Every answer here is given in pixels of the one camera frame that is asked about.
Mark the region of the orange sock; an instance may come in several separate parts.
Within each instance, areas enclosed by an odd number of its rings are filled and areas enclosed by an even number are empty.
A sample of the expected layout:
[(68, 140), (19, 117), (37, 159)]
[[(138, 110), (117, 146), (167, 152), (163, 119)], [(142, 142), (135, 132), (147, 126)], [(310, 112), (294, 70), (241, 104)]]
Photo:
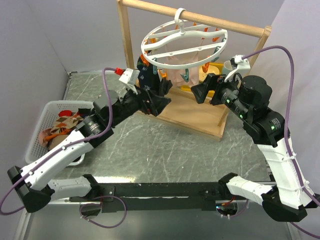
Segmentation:
[(46, 136), (46, 137), (44, 138), (44, 140), (45, 140), (46, 142), (49, 142), (50, 140), (56, 138), (57, 136), (67, 135), (68, 133), (69, 133), (69, 130), (66, 129), (66, 130), (64, 130), (64, 131), (62, 131), (62, 132), (60, 132), (60, 133), (56, 133), (56, 134), (52, 134), (52, 135)]

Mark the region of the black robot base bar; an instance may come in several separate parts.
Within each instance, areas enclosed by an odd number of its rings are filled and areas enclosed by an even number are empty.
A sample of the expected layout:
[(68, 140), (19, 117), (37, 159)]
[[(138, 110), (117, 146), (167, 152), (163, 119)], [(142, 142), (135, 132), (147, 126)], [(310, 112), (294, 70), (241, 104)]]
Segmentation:
[(101, 183), (91, 198), (71, 197), (72, 203), (102, 204), (103, 213), (123, 211), (215, 211), (218, 201), (233, 195), (218, 182)]

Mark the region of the brown ribbed sock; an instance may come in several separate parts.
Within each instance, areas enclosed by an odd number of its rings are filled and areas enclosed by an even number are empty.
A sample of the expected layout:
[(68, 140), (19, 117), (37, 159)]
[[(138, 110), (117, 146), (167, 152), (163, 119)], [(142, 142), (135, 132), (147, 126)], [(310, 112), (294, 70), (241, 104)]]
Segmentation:
[(61, 142), (63, 142), (68, 135), (58, 135), (55, 138), (49, 141), (48, 150), (51, 151), (53, 148), (58, 146)]

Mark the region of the black socks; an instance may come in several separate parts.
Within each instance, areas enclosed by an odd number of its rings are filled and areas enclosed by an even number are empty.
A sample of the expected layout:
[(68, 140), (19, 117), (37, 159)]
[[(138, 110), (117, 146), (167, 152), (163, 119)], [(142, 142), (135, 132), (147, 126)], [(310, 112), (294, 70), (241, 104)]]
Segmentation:
[(164, 97), (165, 95), (168, 94), (168, 92), (170, 91), (172, 86), (173, 86), (173, 84), (172, 84), (171, 80), (167, 80), (165, 77), (162, 78), (162, 80), (160, 81), (160, 85), (159, 85), (158, 95), (161, 97)]

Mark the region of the red sock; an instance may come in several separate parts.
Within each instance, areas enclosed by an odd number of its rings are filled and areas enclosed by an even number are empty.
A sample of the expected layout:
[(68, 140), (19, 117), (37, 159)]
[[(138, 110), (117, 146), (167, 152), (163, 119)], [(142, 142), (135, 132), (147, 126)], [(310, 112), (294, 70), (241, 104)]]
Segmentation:
[(71, 110), (62, 110), (58, 116), (59, 117), (71, 117), (73, 115), (73, 112)]

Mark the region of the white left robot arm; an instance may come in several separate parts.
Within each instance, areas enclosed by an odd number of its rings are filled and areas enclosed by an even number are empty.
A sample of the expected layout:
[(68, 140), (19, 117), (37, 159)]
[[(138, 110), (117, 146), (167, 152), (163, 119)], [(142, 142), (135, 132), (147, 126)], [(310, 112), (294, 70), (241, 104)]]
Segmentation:
[(134, 113), (140, 111), (156, 117), (170, 102), (170, 98), (140, 87), (128, 89), (123, 97), (114, 90), (98, 97), (90, 114), (65, 140), (33, 163), (22, 168), (13, 166), (7, 171), (23, 208), (34, 213), (50, 201), (67, 197), (94, 201), (99, 195), (99, 185), (90, 174), (62, 181), (55, 181), (54, 177), (75, 159), (103, 143), (113, 134), (115, 126)]

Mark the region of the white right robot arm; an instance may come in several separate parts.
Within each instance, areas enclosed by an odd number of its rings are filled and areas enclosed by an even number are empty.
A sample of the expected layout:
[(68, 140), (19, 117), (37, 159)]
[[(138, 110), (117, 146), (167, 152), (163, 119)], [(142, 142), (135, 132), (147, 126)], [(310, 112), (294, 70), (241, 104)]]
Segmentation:
[(244, 78), (236, 73), (233, 79), (210, 73), (205, 80), (191, 87), (198, 104), (202, 104), (209, 91), (213, 106), (225, 105), (242, 122), (243, 129), (262, 152), (273, 178), (274, 186), (246, 180), (229, 173), (219, 180), (219, 195), (223, 199), (240, 196), (261, 205), (277, 222), (300, 222), (308, 208), (316, 208), (300, 184), (296, 170), (298, 163), (293, 150), (288, 150), (284, 117), (268, 107), (272, 88), (260, 76)]

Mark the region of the white round clip hanger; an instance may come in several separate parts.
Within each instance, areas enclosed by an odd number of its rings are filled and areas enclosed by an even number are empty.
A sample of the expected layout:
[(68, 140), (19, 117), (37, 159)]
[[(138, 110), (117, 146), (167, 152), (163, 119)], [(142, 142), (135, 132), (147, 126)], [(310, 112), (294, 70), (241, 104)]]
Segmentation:
[(226, 48), (228, 31), (205, 24), (192, 25), (176, 10), (174, 20), (149, 32), (141, 43), (143, 57), (160, 69), (189, 69), (217, 60)]

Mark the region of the argyle patterned sock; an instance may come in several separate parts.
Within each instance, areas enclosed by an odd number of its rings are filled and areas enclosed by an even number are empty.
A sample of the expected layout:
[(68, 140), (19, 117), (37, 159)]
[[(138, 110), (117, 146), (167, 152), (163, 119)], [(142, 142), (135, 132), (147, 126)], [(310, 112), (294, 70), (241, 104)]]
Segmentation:
[(69, 133), (70, 133), (77, 126), (77, 124), (79, 124), (83, 120), (84, 119), (77, 114), (74, 114), (69, 117), (68, 116), (59, 117), (53, 123), (53, 126), (50, 131), (51, 135), (61, 133), (64, 130), (69, 130)]

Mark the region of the santa pattern sock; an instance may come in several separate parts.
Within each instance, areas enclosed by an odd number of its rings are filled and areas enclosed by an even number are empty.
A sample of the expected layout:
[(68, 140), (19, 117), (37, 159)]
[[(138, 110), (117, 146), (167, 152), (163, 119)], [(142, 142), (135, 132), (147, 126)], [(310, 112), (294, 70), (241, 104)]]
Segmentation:
[(153, 65), (150, 63), (146, 66), (144, 63), (137, 65), (139, 70), (138, 81), (140, 88), (148, 88), (152, 91), (158, 92), (160, 89), (159, 75), (153, 72)]

